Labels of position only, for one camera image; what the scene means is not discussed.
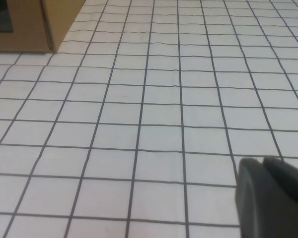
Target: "dark opening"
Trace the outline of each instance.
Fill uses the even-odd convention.
[[[6,0],[0,0],[0,32],[12,32],[13,26]]]

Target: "cardboard box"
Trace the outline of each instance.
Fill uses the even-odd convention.
[[[56,53],[85,0],[6,0],[12,32],[0,51]]]

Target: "black plastic object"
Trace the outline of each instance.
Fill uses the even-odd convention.
[[[236,189],[242,238],[298,238],[298,170],[277,159],[242,159]]]

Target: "grout line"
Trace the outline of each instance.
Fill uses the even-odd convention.
[[[85,55],[82,57],[82,59],[81,59],[81,61],[80,61],[80,65],[79,65],[79,67],[82,65],[82,63],[83,63],[83,61],[84,61],[84,59],[85,59],[87,50],[88,50],[88,48],[89,48],[89,46],[90,46],[90,44],[91,44],[91,40],[92,40],[92,38],[90,39],[90,43],[89,43],[89,45],[88,45],[87,48],[86,48]],[[66,102],[66,100],[67,100],[67,98],[68,98],[68,96],[69,96],[69,94],[70,94],[70,91],[71,91],[71,89],[72,89],[72,87],[73,87],[74,81],[75,81],[75,79],[76,79],[76,77],[77,77],[79,67],[76,69],[76,72],[75,72],[75,75],[74,75],[72,84],[71,84],[71,86],[69,87],[68,92],[67,92],[67,94],[66,94],[66,96],[65,96],[65,98],[64,98],[64,100],[63,100],[63,102],[62,102],[61,108],[60,108],[60,110],[59,110],[59,112],[58,112],[58,114],[57,114],[57,116],[56,116],[56,119],[55,119],[55,121],[54,121],[54,123],[53,123],[53,125],[52,125],[52,127],[51,127],[51,130],[50,130],[50,132],[49,132],[49,134],[48,134],[48,136],[47,136],[47,138],[46,138],[46,140],[45,140],[45,142],[44,142],[44,145],[43,145],[43,147],[42,147],[42,149],[41,149],[41,151],[40,151],[40,154],[39,154],[38,158],[36,159],[36,161],[35,161],[35,163],[34,163],[32,169],[31,169],[31,173],[30,173],[31,175],[34,173],[34,170],[35,170],[35,168],[36,168],[36,165],[38,164],[39,160],[40,160],[41,157],[42,157],[42,154],[43,154],[43,151],[44,151],[44,149],[45,149],[45,146],[47,145],[47,143],[48,143],[48,141],[49,141],[49,139],[50,139],[50,137],[51,137],[51,135],[52,135],[52,133],[53,133],[53,130],[54,130],[55,126],[56,126],[57,120],[58,120],[58,118],[59,118],[59,116],[60,116],[60,114],[61,114],[61,112],[62,112],[62,109],[63,109],[63,107],[64,107],[64,104],[65,104],[65,102]],[[12,217],[11,217],[11,219],[10,219],[10,222],[9,222],[9,224],[8,224],[8,226],[7,226],[7,228],[6,228],[5,232],[4,232],[4,234],[3,234],[3,238],[6,238],[7,235],[8,235],[8,232],[9,232],[9,230],[10,230],[10,228],[11,228],[11,225],[12,225],[12,223],[13,223],[13,221],[14,221],[15,214],[17,213],[17,211],[18,211],[18,209],[19,209],[19,207],[20,207],[20,205],[21,205],[21,202],[22,202],[22,200],[23,200],[23,198],[24,198],[24,195],[25,195],[25,193],[26,193],[26,190],[27,190],[27,188],[28,188],[28,186],[29,186],[29,184],[30,184],[30,180],[31,180],[31,177],[28,178],[28,180],[27,180],[27,182],[26,182],[26,184],[25,184],[25,187],[24,187],[24,189],[23,189],[23,191],[22,191],[22,194],[21,194],[21,196],[20,196],[20,199],[19,199],[19,201],[18,201],[18,203],[17,203],[17,205],[16,205],[16,208],[15,208],[15,210],[14,210],[14,213],[13,213],[13,215],[12,215]]]
[[[284,69],[284,67],[283,67],[283,65],[282,65],[282,63],[281,63],[281,61],[280,61],[278,55],[276,54],[276,51],[274,50],[274,48],[273,48],[271,42],[269,41],[268,37],[266,36],[266,34],[265,34],[265,32],[264,32],[264,30],[263,30],[263,28],[262,28],[262,26],[261,26],[259,20],[257,19],[256,15],[255,15],[255,13],[254,13],[254,10],[251,8],[251,6],[250,6],[248,0],[246,0],[246,2],[248,3],[248,5],[249,5],[249,7],[250,7],[250,10],[252,11],[252,13],[253,13],[253,15],[254,15],[254,17],[255,17],[257,23],[258,23],[258,26],[259,26],[260,29],[262,30],[262,32],[263,32],[263,34],[264,34],[264,37],[266,38],[266,40],[267,40],[267,42],[268,42],[268,44],[269,44],[271,50],[273,51],[274,55],[276,56],[276,59],[277,59],[277,61],[278,61],[278,64],[279,64],[280,68],[281,68],[282,71],[283,71],[283,74],[285,75],[285,77],[286,77],[286,79],[287,79],[289,85],[290,85],[291,88],[292,88],[292,91],[294,92],[294,94],[295,94],[295,96],[296,96],[296,98],[297,98],[297,100],[298,100],[298,93],[296,92],[296,90],[295,90],[295,88],[294,88],[294,86],[293,86],[291,80],[289,79],[289,76],[288,76],[286,70]]]
[[[179,25],[179,1],[177,2],[177,28],[178,28],[178,57],[179,57],[179,86],[180,86],[180,113],[181,113],[181,142],[182,142],[182,165],[183,165],[183,190],[184,190],[184,213],[185,213],[185,232],[186,238],[190,237],[189,228],[189,206],[188,206],[188,189],[186,176],[186,158],[185,158],[185,135],[183,120],[183,95],[182,95],[182,72],[181,72],[181,47],[180,47],[180,25]]]
[[[205,21],[204,10],[203,10],[201,0],[200,0],[200,5],[201,5],[203,19]],[[226,123],[226,119],[225,119],[225,113],[224,113],[223,103],[222,103],[222,99],[221,99],[221,92],[220,92],[218,78],[217,78],[217,74],[216,74],[216,69],[215,69],[215,64],[214,64],[214,59],[213,59],[213,52],[212,52],[212,47],[211,47],[211,44],[210,44],[210,38],[209,38],[209,35],[208,35],[207,25],[205,25],[205,31],[206,31],[206,35],[207,35],[207,39],[208,39],[208,45],[209,45],[209,50],[210,50],[210,54],[211,54],[211,63],[212,63],[212,68],[213,68],[213,72],[214,72],[214,79],[215,79],[215,83],[216,83],[216,88],[217,88],[218,98],[219,98],[219,103],[220,103],[220,108],[221,108],[221,114],[222,114],[223,123],[224,123],[224,127],[225,127],[227,146],[228,146],[229,154],[230,154],[232,165],[233,165],[235,181],[237,181],[237,178],[238,178],[237,168],[236,168],[236,163],[235,163],[234,156],[233,156],[232,146],[231,146],[230,139],[229,139],[229,133],[228,133],[227,123]]]
[[[139,148],[140,131],[141,131],[141,125],[142,125],[143,110],[144,110],[144,100],[145,100],[145,91],[146,91],[146,82],[147,82],[148,63],[149,63],[152,21],[153,21],[154,7],[155,7],[154,3],[155,3],[155,0],[153,0],[153,3],[152,3],[152,13],[151,13],[150,30],[149,30],[149,37],[148,37],[148,46],[147,46],[147,55],[146,55],[146,66],[145,66],[145,74],[144,74],[143,93],[142,93],[140,113],[139,113],[139,123],[137,125],[138,130],[137,130],[137,138],[136,138],[136,150],[135,150],[133,173],[132,173],[132,180],[131,180],[131,186],[130,186],[130,195],[129,195],[129,205],[128,205],[128,213],[127,213],[125,238],[129,237],[131,211],[132,211],[133,198],[134,198],[134,188],[135,188],[135,181],[136,181],[135,177],[136,177],[136,169],[137,169],[137,161],[138,161],[138,148]]]
[[[117,50],[116,50],[116,54],[115,54],[115,57],[114,57],[113,65],[112,65],[111,72],[110,72],[110,75],[109,75],[108,83],[107,83],[105,94],[104,94],[104,97],[103,97],[103,102],[102,102],[101,107],[100,107],[97,123],[99,123],[99,121],[100,121],[101,114],[102,114],[102,111],[103,111],[103,108],[104,108],[106,96],[107,96],[108,89],[109,89],[109,86],[110,86],[110,81],[111,81],[111,78],[112,78],[112,75],[113,75],[114,66],[115,66],[115,63],[116,63],[116,59],[117,59],[118,50],[119,50],[119,47],[120,47],[120,44],[121,44],[121,40],[122,40],[122,37],[123,37],[123,34],[124,34],[124,29],[125,29],[125,26],[126,26],[126,22],[127,22],[127,18],[128,18],[131,3],[132,3],[132,0],[130,0],[130,4],[129,4],[128,11],[127,11],[126,18],[125,18],[125,23],[123,25],[122,32],[121,32],[121,35],[120,35],[120,40],[119,40],[119,43],[118,43],[118,46],[117,46]],[[75,208],[76,208],[76,204],[77,204],[78,196],[79,196],[79,193],[80,193],[81,185],[82,185],[82,182],[83,182],[83,177],[84,177],[85,170],[86,170],[89,158],[90,158],[90,153],[92,151],[92,146],[94,144],[94,140],[95,140],[95,137],[96,137],[97,129],[98,129],[98,124],[96,125],[96,127],[94,129],[93,136],[92,136],[92,139],[91,139],[91,142],[90,142],[90,146],[88,148],[87,158],[85,160],[85,163],[84,163],[84,166],[83,166],[83,169],[82,169],[82,172],[81,172],[81,177],[80,177],[80,180],[79,180],[79,183],[78,183],[77,191],[76,191],[76,194],[75,194],[75,198],[74,198],[74,202],[73,202],[73,206],[72,206],[72,210],[71,210],[71,215],[70,215],[67,227],[66,227],[64,238],[67,238],[68,233],[69,233],[69,229],[70,229],[72,218],[73,218],[74,211],[75,211]]]
[[[21,53],[18,57],[17,57],[17,59],[15,60],[15,62],[12,64],[12,65],[10,65],[9,67],[8,67],[8,69],[5,71],[5,73],[4,73],[4,75],[3,75],[3,77],[2,77],[2,79],[0,80],[0,85],[2,84],[2,82],[3,82],[3,80],[4,80],[4,78],[6,77],[6,75],[8,74],[8,71],[17,63],[17,61],[19,60],[19,58],[21,57],[21,55],[22,55],[23,53]]]
[[[224,5],[225,5],[225,7],[226,7],[226,11],[227,11],[227,13],[229,14],[228,8],[227,8],[226,3],[225,3],[225,0],[223,0],[223,3],[224,3]],[[266,114],[266,111],[265,111],[263,102],[262,102],[262,100],[261,100],[261,98],[260,98],[260,95],[259,95],[259,93],[258,93],[258,90],[257,90],[257,88],[256,88],[256,84],[255,84],[255,81],[254,81],[254,78],[253,78],[253,75],[252,75],[252,71],[251,71],[250,68],[249,68],[249,65],[248,65],[248,62],[247,62],[247,59],[246,59],[244,50],[243,50],[242,46],[240,45],[240,40],[239,40],[239,38],[238,38],[238,36],[237,36],[236,29],[235,29],[235,26],[234,26],[234,24],[233,24],[232,18],[229,17],[229,19],[230,19],[230,22],[231,22],[232,27],[233,27],[233,29],[234,29],[234,32],[235,32],[235,34],[236,34],[236,39],[237,39],[237,41],[238,41],[240,50],[241,50],[241,52],[242,52],[242,54],[243,54],[243,56],[244,56],[245,65],[246,65],[247,70],[248,70],[248,72],[249,72],[250,79],[252,80],[252,83],[253,83],[253,86],[254,86],[254,89],[255,89],[255,92],[256,92],[258,101],[259,101],[259,103],[260,103],[260,105],[261,105],[263,114],[264,114],[264,116],[265,116],[267,125],[268,125],[268,127],[269,127],[269,130],[270,130],[270,132],[271,132],[272,138],[273,138],[273,140],[274,140],[274,143],[275,143],[276,149],[277,149],[277,151],[278,151],[279,157],[281,158],[282,161],[284,161],[282,152],[280,151],[280,148],[279,148],[279,146],[278,146],[278,144],[277,144],[277,141],[276,141],[274,132],[273,132],[273,130],[272,130],[272,126],[270,125],[270,122],[269,122],[269,120],[268,120],[268,117],[267,117],[267,114]]]

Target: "white tiled floor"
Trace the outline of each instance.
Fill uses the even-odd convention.
[[[242,157],[298,167],[298,0],[86,0],[0,54],[0,237],[239,238]]]

